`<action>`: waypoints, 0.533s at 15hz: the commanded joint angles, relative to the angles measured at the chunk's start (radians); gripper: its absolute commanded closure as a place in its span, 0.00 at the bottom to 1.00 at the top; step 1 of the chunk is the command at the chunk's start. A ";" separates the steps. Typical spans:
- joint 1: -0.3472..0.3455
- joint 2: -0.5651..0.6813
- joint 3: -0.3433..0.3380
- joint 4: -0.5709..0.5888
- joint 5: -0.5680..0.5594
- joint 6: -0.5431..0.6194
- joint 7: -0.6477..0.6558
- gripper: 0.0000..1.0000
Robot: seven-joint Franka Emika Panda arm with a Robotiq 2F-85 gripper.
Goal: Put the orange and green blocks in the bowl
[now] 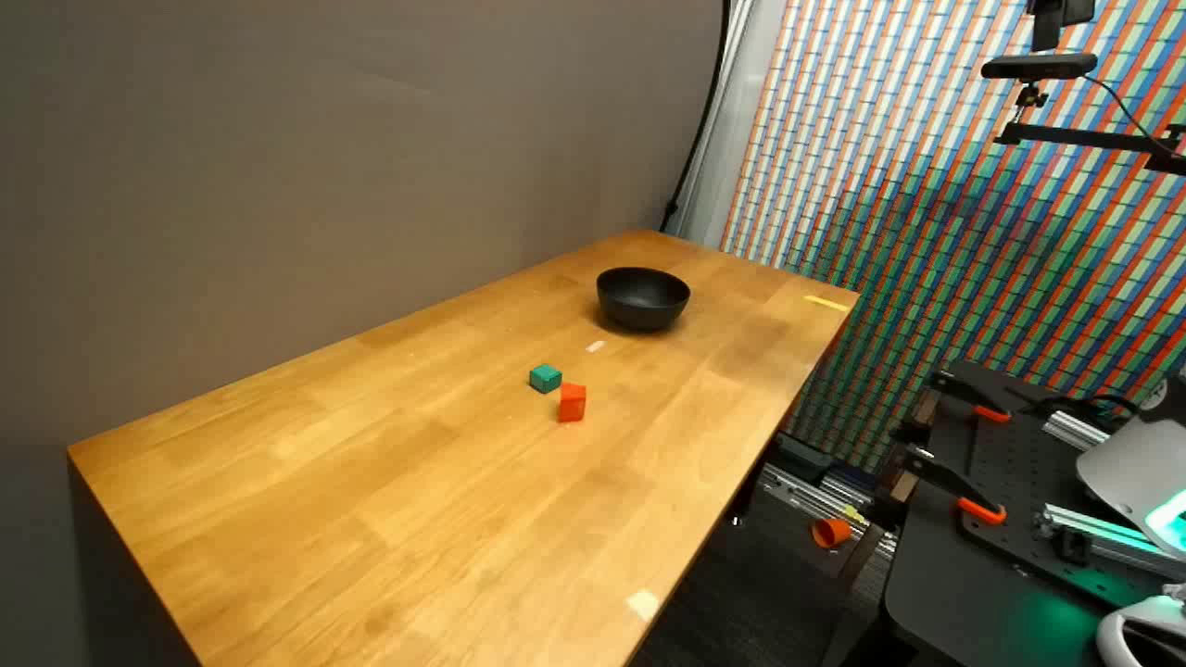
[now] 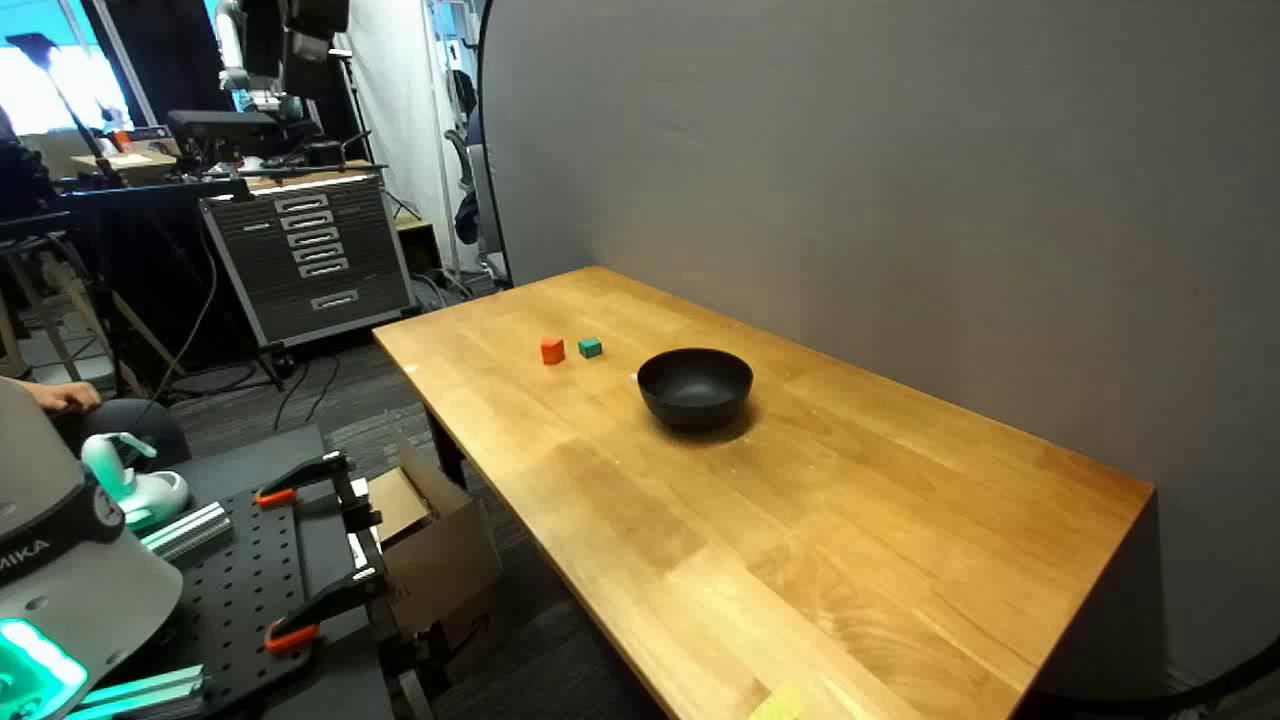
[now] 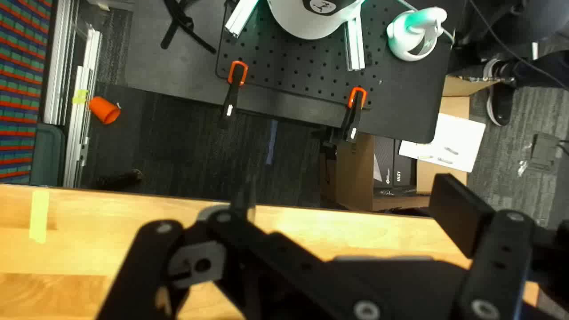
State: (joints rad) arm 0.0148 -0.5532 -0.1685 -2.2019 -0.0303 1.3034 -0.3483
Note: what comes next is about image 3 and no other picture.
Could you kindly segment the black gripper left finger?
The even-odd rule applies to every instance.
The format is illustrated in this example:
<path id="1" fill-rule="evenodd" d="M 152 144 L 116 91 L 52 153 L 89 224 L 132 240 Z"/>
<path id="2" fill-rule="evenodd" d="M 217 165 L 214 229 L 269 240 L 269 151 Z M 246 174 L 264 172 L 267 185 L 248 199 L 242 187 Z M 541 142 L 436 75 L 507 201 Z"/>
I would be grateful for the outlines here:
<path id="1" fill-rule="evenodd" d="M 118 270 L 96 320 L 178 320 L 196 284 L 214 283 L 225 299 L 248 315 L 244 299 L 225 284 L 237 281 L 233 254 L 223 236 L 235 222 L 176 220 L 144 224 Z"/>

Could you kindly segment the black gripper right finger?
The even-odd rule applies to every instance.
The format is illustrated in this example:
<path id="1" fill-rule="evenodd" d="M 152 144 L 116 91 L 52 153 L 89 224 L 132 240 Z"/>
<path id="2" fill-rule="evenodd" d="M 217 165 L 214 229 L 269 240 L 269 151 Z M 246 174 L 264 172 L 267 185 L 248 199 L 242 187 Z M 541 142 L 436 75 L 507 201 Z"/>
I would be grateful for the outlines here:
<path id="1" fill-rule="evenodd" d="M 472 260 L 454 302 L 459 320 L 541 320 L 523 302 L 529 281 L 562 309 L 569 308 L 569 224 L 539 226 L 518 210 L 493 210 L 452 174 L 433 183 L 431 217 Z"/>

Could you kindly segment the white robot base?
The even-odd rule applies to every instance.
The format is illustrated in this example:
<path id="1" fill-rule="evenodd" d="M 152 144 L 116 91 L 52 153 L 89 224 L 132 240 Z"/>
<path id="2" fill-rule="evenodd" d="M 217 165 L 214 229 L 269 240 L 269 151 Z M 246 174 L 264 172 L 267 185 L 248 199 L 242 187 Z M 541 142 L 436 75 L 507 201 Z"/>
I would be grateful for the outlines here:
<path id="1" fill-rule="evenodd" d="M 365 0 L 267 0 L 278 25 L 294 37 L 317 41 L 361 12 Z"/>

